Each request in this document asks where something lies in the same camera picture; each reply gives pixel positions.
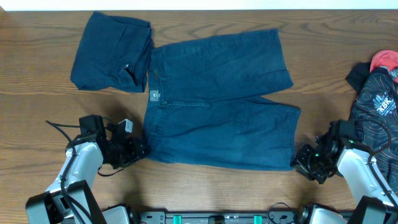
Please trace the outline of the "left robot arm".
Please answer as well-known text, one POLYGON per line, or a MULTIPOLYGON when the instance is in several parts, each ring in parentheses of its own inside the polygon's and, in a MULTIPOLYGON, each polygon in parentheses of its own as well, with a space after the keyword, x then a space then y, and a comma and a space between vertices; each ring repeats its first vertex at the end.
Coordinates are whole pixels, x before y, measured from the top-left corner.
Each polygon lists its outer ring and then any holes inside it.
POLYGON ((100 115, 79 119, 80 134, 67 136, 65 162, 44 193, 28 199, 29 223, 140 223, 140 216, 125 205, 100 209, 91 188, 103 165, 120 172, 145 158, 149 151, 132 138, 133 123, 114 123, 100 115))

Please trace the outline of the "blue denim shorts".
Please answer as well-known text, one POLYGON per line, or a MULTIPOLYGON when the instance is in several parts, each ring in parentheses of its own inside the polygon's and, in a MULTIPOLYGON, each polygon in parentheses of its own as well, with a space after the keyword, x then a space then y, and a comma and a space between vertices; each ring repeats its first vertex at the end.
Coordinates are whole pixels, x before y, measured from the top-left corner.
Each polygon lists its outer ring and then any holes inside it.
POLYGON ((293 86, 277 29, 161 46, 148 79, 144 142, 152 160, 290 169, 300 109, 267 99, 293 86))

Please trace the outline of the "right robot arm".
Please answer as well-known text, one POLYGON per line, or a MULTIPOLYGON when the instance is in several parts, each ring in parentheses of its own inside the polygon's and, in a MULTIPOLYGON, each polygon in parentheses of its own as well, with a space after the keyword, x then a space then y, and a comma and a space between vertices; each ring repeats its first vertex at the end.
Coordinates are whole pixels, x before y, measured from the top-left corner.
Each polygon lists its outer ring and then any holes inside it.
POLYGON ((343 216, 332 208, 310 203, 302 207, 296 223, 397 223, 397 196, 376 164, 377 151, 356 134, 361 119, 332 121, 316 138, 316 147, 304 145, 291 167, 308 180, 323 184, 334 175, 345 179, 356 208, 343 216))

